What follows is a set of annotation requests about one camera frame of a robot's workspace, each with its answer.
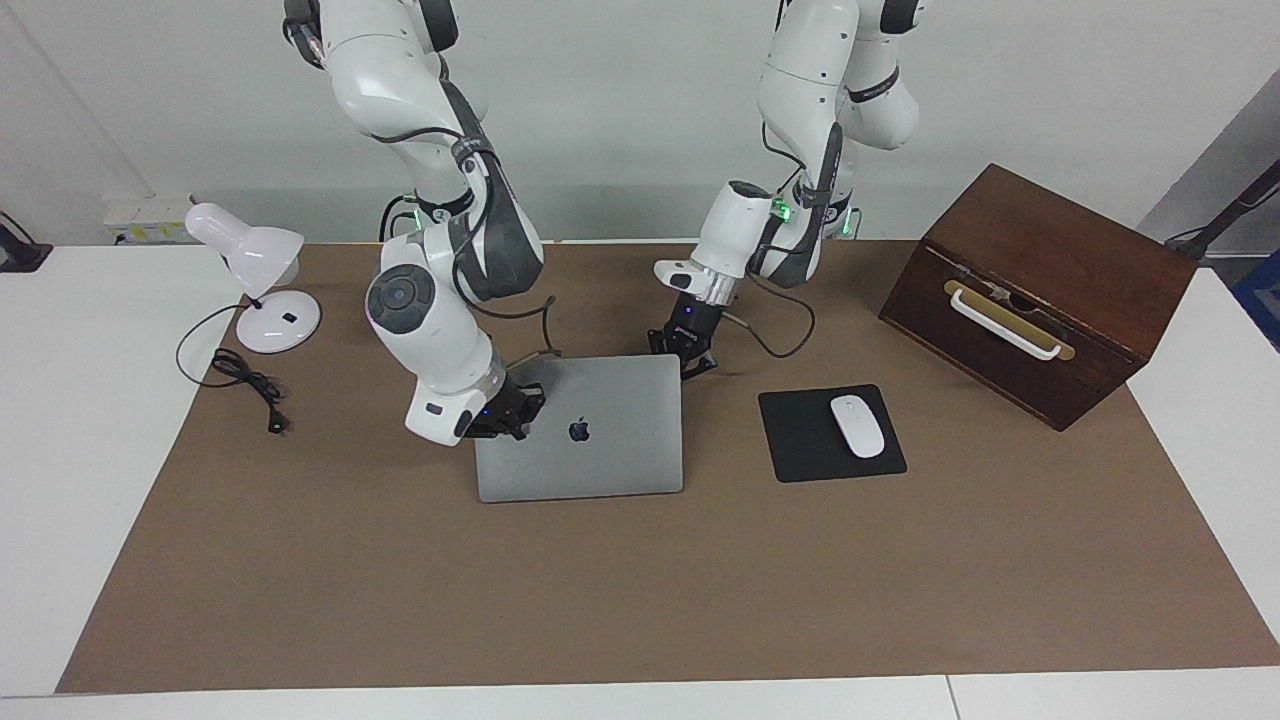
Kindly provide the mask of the silver grey laptop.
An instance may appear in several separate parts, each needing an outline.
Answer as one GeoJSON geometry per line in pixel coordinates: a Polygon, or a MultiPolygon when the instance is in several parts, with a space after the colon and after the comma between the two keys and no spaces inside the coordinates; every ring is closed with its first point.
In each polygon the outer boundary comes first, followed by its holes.
{"type": "Polygon", "coordinates": [[[525,439],[476,439],[485,503],[675,493],[684,487],[678,359],[540,357],[512,370],[547,401],[525,439]]]}

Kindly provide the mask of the black mouse pad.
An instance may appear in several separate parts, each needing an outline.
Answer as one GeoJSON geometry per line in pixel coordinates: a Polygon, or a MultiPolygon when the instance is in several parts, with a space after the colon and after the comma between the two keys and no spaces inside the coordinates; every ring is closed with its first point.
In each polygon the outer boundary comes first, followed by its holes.
{"type": "Polygon", "coordinates": [[[758,395],[758,404],[774,477],[781,483],[887,477],[908,470],[878,386],[765,392],[758,395]],[[859,459],[850,452],[829,410],[829,401],[841,395],[859,395],[872,406],[886,438],[882,455],[859,459]]]}

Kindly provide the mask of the white computer mouse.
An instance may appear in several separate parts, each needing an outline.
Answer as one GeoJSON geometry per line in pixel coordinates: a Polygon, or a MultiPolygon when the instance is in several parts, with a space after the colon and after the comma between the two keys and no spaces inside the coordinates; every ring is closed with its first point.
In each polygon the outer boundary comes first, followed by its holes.
{"type": "Polygon", "coordinates": [[[829,401],[832,418],[850,452],[859,459],[882,455],[884,432],[872,406],[859,395],[841,395],[829,401]]]}

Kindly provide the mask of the brown table mat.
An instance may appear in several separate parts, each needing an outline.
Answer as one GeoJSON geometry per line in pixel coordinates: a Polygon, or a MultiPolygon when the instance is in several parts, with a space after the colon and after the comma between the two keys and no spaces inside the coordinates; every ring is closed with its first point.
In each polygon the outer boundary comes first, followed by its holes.
{"type": "Polygon", "coordinates": [[[412,436],[361,302],[314,245],[317,336],[200,391],[63,673],[72,693],[690,682],[1280,665],[1280,643],[1125,391],[1064,433],[879,322],[906,242],[828,246],[794,360],[717,336],[678,495],[481,503],[412,436]],[[781,483],[758,395],[874,384],[904,474],[781,483]]]}

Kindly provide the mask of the white desk lamp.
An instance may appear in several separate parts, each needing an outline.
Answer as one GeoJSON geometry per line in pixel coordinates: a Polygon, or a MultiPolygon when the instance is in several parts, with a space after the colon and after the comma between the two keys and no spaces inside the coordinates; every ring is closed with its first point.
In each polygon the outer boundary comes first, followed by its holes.
{"type": "Polygon", "coordinates": [[[236,323],[236,337],[247,350],[283,354],[315,333],[323,319],[317,300],[287,287],[300,272],[302,234],[250,225],[215,202],[193,205],[186,213],[186,229],[223,256],[248,300],[236,323]]]}

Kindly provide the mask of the dark brown wooden box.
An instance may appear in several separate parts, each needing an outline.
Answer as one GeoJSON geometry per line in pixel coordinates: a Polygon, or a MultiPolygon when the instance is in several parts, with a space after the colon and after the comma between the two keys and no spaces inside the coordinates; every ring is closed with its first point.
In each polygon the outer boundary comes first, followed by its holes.
{"type": "Polygon", "coordinates": [[[923,234],[883,322],[1055,430],[1155,355],[1194,260],[1004,167],[988,165],[923,234]],[[956,314],[959,281],[1071,345],[1038,361],[956,314]]]}

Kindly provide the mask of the black stand pole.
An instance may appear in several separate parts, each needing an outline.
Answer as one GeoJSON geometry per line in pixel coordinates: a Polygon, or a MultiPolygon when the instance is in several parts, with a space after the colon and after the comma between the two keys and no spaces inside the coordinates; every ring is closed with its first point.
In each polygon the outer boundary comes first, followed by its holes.
{"type": "Polygon", "coordinates": [[[1202,227],[1184,231],[1164,241],[1164,247],[1199,261],[1204,259],[1208,247],[1233,224],[1271,197],[1280,193],[1280,158],[1261,173],[1251,184],[1226,205],[1213,219],[1202,227]]]}

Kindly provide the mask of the blue crate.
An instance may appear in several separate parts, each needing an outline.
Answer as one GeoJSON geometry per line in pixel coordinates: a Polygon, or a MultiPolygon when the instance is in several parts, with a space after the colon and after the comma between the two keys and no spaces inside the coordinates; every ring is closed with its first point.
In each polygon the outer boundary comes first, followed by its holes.
{"type": "Polygon", "coordinates": [[[1280,352],[1280,249],[1242,277],[1231,295],[1280,352]]]}

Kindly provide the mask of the white wall power strip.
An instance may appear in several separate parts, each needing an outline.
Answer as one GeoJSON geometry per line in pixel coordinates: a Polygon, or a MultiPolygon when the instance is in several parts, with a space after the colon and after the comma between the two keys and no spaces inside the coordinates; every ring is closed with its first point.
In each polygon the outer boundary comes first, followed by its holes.
{"type": "Polygon", "coordinates": [[[186,227],[186,215],[193,205],[189,193],[113,201],[102,223],[115,246],[198,243],[186,227]]]}

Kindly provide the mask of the black clamp mount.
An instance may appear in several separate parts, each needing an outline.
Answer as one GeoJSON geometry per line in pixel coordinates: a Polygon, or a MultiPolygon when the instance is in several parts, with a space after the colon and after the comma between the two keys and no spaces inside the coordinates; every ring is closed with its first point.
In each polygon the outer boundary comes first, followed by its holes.
{"type": "Polygon", "coordinates": [[[33,273],[54,246],[38,242],[19,222],[0,210],[0,273],[33,273]]]}

